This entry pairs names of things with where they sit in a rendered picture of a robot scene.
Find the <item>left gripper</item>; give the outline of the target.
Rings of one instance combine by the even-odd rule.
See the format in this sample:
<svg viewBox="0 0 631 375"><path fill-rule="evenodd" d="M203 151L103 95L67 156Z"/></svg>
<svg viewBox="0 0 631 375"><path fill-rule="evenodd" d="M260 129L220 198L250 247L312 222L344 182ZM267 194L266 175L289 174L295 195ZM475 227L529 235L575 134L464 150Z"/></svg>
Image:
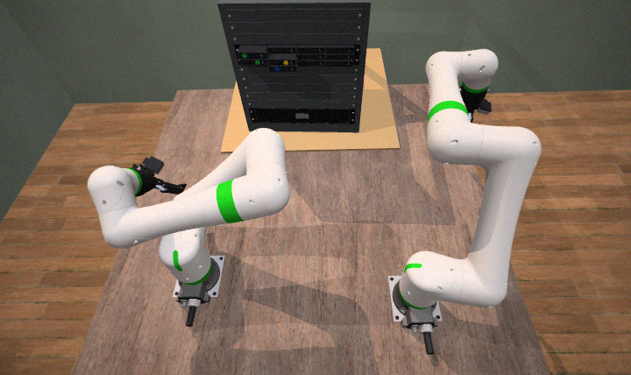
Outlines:
<svg viewBox="0 0 631 375"><path fill-rule="evenodd" d="M139 166L141 167L141 169L143 169L148 174L148 176L150 178L150 182L151 183L150 183L150 187L149 187L148 191L152 190L153 188L156 188L156 189L161 189L160 190L161 193L169 193L169 194L179 195L180 193L182 193L184 191L185 187L187 186L187 184L185 184L185 183L184 184L175 185L175 184L172 184L172 183L164 182L163 180L157 179L156 177L154 177L152 175L152 173L150 173L149 171L146 171L145 168L143 167L143 165L140 164ZM132 168L134 168L134 167L139 168L139 166L137 166L136 164L133 164Z"/></svg>

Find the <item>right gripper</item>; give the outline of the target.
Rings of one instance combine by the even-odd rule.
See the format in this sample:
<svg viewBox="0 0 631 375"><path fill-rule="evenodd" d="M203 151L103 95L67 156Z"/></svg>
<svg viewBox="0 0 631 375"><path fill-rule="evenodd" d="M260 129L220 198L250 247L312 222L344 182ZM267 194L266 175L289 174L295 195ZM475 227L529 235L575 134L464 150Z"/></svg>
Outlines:
<svg viewBox="0 0 631 375"><path fill-rule="evenodd" d="M464 100L463 100L463 101L464 101ZM464 105L465 105L465 107L466 107L466 109L467 109L467 112L468 112L469 118L470 118L470 120L471 120L471 123L473 122L473 113L474 113L474 110L476 110L476 109L480 106L480 104L481 104L481 102L478 102L478 103L468 103L468 102L464 101Z"/></svg>

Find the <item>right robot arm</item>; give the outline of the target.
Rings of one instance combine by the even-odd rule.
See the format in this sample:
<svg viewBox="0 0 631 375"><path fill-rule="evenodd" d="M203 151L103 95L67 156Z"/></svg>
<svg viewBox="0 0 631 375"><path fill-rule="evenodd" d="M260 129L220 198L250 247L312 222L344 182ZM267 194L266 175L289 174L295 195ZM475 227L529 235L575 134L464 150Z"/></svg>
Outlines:
<svg viewBox="0 0 631 375"><path fill-rule="evenodd" d="M471 123L464 101L481 102L478 113L492 112L484 98L498 65L495 53L487 49L438 52L426 64L431 156L444 164L476 165L486 171L467 258L419 251L393 288L393 303L405 315L402 328L414 333L419 329L429 355L434 354L430 334L438 326L432 314L437 301L491 308L504 300L516 224L541 155L539 138L526 128ZM461 88L458 81L463 82Z"/></svg>

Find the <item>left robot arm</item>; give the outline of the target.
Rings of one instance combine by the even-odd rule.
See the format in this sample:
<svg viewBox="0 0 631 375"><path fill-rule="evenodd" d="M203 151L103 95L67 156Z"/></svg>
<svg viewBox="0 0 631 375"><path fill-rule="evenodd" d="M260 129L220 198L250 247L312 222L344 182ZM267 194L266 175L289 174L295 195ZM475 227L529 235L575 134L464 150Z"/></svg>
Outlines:
<svg viewBox="0 0 631 375"><path fill-rule="evenodd" d="M290 188L285 144L276 131L254 130L193 187L170 202L139 208L136 197L149 187L150 178L141 167L102 166L88 180L109 245L127 249L162 237L160 260L178 280L176 301L183 308L188 304L186 326L192 327L195 311L210 301L207 292L220 276L218 263L204 247L206 227L270 216L286 207Z"/></svg>

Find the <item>dark grey rack frame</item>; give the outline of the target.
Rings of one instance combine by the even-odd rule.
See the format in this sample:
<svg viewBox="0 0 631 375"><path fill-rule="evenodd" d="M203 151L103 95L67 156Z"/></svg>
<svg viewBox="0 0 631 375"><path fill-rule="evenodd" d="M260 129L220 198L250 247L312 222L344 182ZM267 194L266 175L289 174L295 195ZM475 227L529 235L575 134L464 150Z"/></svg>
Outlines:
<svg viewBox="0 0 631 375"><path fill-rule="evenodd" d="M371 0L219 0L248 130L358 133ZM240 46L354 45L353 67L240 66Z"/></svg>

